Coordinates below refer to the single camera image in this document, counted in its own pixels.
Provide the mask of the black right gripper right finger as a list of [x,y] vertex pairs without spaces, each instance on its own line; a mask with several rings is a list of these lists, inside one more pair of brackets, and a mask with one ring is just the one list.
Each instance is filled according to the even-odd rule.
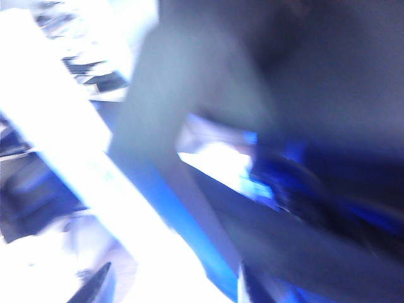
[[274,280],[261,281],[252,269],[241,263],[239,266],[239,302],[270,303],[281,302],[283,287]]

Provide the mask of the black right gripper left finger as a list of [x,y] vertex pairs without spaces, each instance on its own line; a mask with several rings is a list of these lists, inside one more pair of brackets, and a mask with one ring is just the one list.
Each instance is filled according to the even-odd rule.
[[113,302],[113,267],[105,263],[73,296],[68,303]]

